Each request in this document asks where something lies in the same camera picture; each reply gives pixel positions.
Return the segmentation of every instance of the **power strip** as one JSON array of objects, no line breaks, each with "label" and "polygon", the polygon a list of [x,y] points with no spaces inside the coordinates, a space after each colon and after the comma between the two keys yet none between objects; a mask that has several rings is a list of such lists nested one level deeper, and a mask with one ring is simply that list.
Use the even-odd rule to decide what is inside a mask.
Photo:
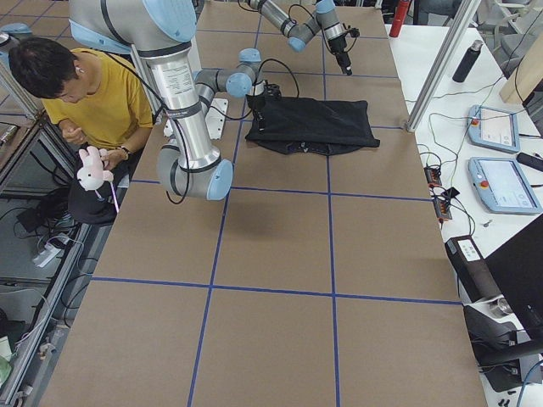
[{"label": "power strip", "polygon": [[430,192],[434,195],[433,203],[435,215],[438,217],[439,222],[451,220],[452,215],[449,209],[449,205],[446,204],[444,197],[435,196],[435,192],[433,191],[435,187],[443,188],[443,184],[441,184],[441,178],[439,176],[439,171],[432,167],[424,167],[424,175],[426,176],[428,188],[430,188]]},{"label": "power strip", "polygon": [[[58,240],[59,243],[61,243],[57,243],[59,247],[51,243],[52,240]],[[48,242],[45,243],[45,247],[43,248],[43,250],[34,259],[32,259],[32,263],[34,263],[34,265],[36,265],[37,267],[45,267],[52,259],[57,256],[57,254],[60,253],[61,250],[64,250],[62,246],[64,246],[69,241],[70,238],[64,233],[59,233],[57,236],[51,237]]]}]

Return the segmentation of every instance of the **black box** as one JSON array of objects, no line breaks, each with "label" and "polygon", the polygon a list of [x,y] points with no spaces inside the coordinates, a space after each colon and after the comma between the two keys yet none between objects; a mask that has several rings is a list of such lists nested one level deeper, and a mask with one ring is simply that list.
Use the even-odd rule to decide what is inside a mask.
[{"label": "black box", "polygon": [[452,237],[445,251],[472,302],[500,295],[483,255],[469,236]]}]

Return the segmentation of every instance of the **metal pole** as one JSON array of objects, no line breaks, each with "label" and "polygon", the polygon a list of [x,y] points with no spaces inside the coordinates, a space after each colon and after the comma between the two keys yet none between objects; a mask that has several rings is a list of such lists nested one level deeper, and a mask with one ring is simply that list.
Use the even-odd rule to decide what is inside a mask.
[{"label": "metal pole", "polygon": [[41,112],[29,93],[12,77],[11,72],[0,63],[0,85],[2,85],[17,104],[25,111],[25,116],[35,120]]},{"label": "metal pole", "polygon": [[458,48],[460,38],[464,35],[480,3],[481,0],[463,0],[462,4],[460,4],[453,25],[441,45],[438,56],[428,73],[428,78],[424,82],[423,89],[418,95],[415,106],[413,106],[409,120],[406,123],[407,131],[413,132],[417,129],[445,73],[445,68]]}]

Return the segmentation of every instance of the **stuffed toy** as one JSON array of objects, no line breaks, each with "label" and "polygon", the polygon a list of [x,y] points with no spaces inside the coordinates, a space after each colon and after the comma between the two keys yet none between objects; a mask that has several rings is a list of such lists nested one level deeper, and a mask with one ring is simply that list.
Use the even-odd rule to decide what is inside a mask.
[{"label": "stuffed toy", "polygon": [[113,173],[104,170],[102,157],[107,154],[108,150],[105,148],[98,150],[94,146],[79,150],[83,166],[77,171],[77,180],[85,191],[96,191],[104,184],[104,181],[113,181]]}]

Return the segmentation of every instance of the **red bottle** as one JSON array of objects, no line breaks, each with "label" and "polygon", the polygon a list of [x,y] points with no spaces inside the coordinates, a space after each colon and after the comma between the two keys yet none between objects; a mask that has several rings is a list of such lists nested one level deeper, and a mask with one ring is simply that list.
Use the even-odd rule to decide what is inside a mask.
[{"label": "red bottle", "polygon": [[396,14],[394,14],[392,27],[390,28],[390,36],[396,38],[400,34],[401,26],[406,19],[407,10],[409,10],[409,0],[400,0],[398,7],[396,8]]}]

